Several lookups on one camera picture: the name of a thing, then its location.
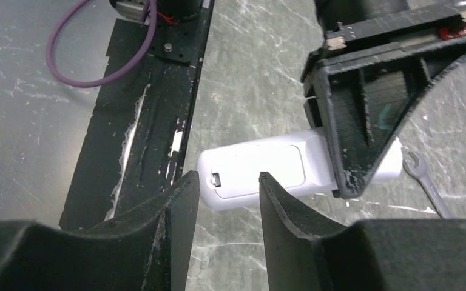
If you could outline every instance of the red wire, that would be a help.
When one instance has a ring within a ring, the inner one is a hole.
[[[157,11],[158,15],[160,15],[163,20],[165,20],[167,23],[172,24],[172,25],[178,25],[178,22],[173,22],[172,20],[174,19],[174,16],[168,17],[167,15],[164,15],[162,12]]]

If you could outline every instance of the scratched floor surface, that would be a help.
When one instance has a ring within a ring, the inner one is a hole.
[[[53,19],[77,1],[0,5],[0,219],[58,223],[98,91],[56,82],[43,52]],[[69,24],[58,44],[63,73],[102,76],[116,17],[107,1],[94,1]],[[308,128],[298,78],[321,42],[312,0],[217,0],[185,169],[202,150]],[[466,218],[466,65],[425,98],[400,138],[425,154],[447,204]],[[303,201],[344,224],[436,218],[404,173],[360,199],[324,193]],[[200,205],[187,289],[268,289],[258,206],[214,213]]]
[[[202,150],[308,128],[298,78],[308,52],[322,41],[312,2],[217,1],[187,170]],[[425,154],[438,190],[452,211],[466,218],[466,65],[424,99],[400,139],[406,149]],[[344,224],[437,218],[418,183],[404,172],[387,184],[371,185],[360,199],[324,193],[302,200]],[[214,213],[200,204],[187,287],[268,289],[259,206]]]

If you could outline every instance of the metal wrench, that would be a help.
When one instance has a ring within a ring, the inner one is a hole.
[[[415,165],[409,165],[409,163],[403,159],[403,167],[405,168],[405,171],[407,171],[410,176],[420,182],[420,185],[424,191],[426,191],[428,198],[441,218],[454,218],[449,208],[447,208],[447,205],[445,205],[445,202],[440,196],[439,192],[431,182],[424,157],[420,153],[409,152],[408,154],[415,161]]]

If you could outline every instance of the bolt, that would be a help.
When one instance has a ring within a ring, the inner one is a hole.
[[[170,43],[167,42],[167,43],[163,46],[163,48],[165,49],[165,52],[170,53],[170,52],[172,51],[172,44],[170,44]]]

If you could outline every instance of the gray marble floor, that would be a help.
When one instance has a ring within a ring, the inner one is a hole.
[[[321,42],[312,1],[217,1],[185,169],[193,169],[202,150],[308,128],[298,78],[306,55]],[[425,154],[446,203],[466,218],[466,65],[424,99],[400,139],[405,149]],[[404,172],[371,185],[360,199],[321,193],[302,200],[343,224],[437,218]],[[259,206],[215,213],[200,204],[187,289],[268,289]]]
[[[58,223],[97,90],[55,81],[43,52],[53,19],[77,1],[0,1],[0,219]],[[298,78],[308,52],[322,43],[314,14],[313,0],[216,0],[185,170],[202,150],[308,128]],[[103,75],[116,17],[107,1],[94,1],[69,24],[58,44],[63,73]],[[466,65],[424,99],[400,139],[425,154],[447,204],[466,218]],[[25,140],[34,146],[19,146]],[[51,158],[40,163],[39,156]],[[437,218],[404,173],[357,200],[330,193],[302,200],[343,224]],[[267,289],[259,207],[215,213],[201,203],[187,290]]]

